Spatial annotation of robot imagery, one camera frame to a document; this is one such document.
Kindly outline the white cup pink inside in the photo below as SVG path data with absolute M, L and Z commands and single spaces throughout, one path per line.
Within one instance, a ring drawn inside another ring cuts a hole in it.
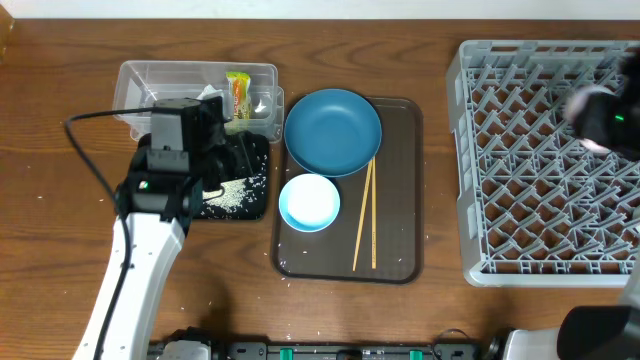
M 574 137 L 588 151 L 608 154 L 613 150 L 607 129 L 617 96 L 603 86 L 586 86 L 573 93 L 566 102 L 564 118 Z

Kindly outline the orange green snack wrapper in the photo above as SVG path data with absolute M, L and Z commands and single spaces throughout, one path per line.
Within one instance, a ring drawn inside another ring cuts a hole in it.
M 233 119 L 248 120 L 252 111 L 249 94 L 250 75 L 244 72 L 227 72 L 226 78 L 233 97 Z

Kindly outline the black rectangular tray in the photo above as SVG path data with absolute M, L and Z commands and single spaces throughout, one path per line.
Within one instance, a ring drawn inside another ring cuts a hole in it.
M 217 190 L 203 192 L 199 220 L 258 220 L 266 210 L 270 144 L 266 137 L 248 131 L 228 135 L 249 170 L 246 177 L 222 182 Z

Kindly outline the white tissue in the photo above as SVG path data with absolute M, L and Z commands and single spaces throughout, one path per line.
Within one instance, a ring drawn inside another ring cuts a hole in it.
M 202 92 L 196 97 L 197 100 L 204 101 L 213 98 L 225 97 L 225 93 L 223 90 L 219 90 L 214 88 L 212 85 L 207 85 Z

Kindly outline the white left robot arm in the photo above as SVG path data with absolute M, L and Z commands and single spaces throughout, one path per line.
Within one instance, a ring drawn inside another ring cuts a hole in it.
M 107 270 L 77 359 L 143 359 L 169 271 L 205 192 L 260 168 L 248 132 L 229 135 L 221 93 L 145 108 L 125 179 L 106 190 L 116 219 Z

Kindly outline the small light blue bowl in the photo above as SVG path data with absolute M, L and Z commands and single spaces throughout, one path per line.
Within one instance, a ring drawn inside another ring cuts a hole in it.
M 313 233 L 324 230 L 337 218 L 341 199 L 337 187 L 317 174 L 301 174 L 282 188 L 278 209 L 292 229 Z

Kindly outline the pile of rice grains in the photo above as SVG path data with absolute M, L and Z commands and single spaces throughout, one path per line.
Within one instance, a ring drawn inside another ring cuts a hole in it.
M 224 182 L 220 189 L 203 193 L 200 217 L 226 220 L 255 220 L 264 215 L 268 179 L 264 173 Z

